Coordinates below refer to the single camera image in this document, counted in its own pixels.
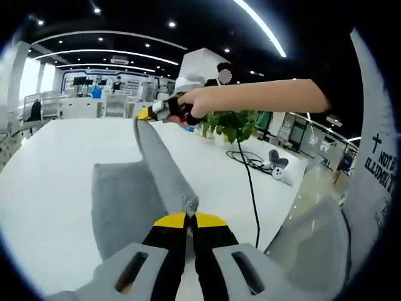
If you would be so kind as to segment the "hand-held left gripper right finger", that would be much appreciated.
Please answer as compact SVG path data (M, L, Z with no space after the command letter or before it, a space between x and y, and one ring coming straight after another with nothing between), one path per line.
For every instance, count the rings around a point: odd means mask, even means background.
M316 300L256 247L238 243L223 219L194 213L190 225L204 300Z

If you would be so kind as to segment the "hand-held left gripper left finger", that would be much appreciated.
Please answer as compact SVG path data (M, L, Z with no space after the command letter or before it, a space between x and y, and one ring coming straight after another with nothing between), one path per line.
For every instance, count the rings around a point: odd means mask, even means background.
M131 243L100 264L93 279L47 300L175 300L185 266L188 216L154 223L143 243Z

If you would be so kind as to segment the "person's right hand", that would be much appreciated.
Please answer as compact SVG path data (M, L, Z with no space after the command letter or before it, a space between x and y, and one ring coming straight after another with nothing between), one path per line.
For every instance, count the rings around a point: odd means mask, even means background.
M196 88L173 98L173 109L167 120L184 127L197 125L214 109L213 99L219 87Z

